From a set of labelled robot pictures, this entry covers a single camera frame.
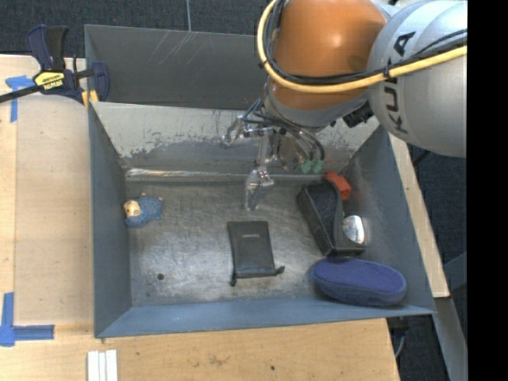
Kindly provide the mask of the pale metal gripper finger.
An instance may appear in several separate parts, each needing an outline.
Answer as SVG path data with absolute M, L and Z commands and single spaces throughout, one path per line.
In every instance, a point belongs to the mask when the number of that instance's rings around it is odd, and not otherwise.
M 255 210 L 275 183 L 268 171 L 261 167 L 253 172 L 252 179 L 252 209 Z
M 261 179 L 260 171 L 253 169 L 245 180 L 245 200 L 244 207 L 246 210 L 255 210 L 260 202 L 261 196 Z

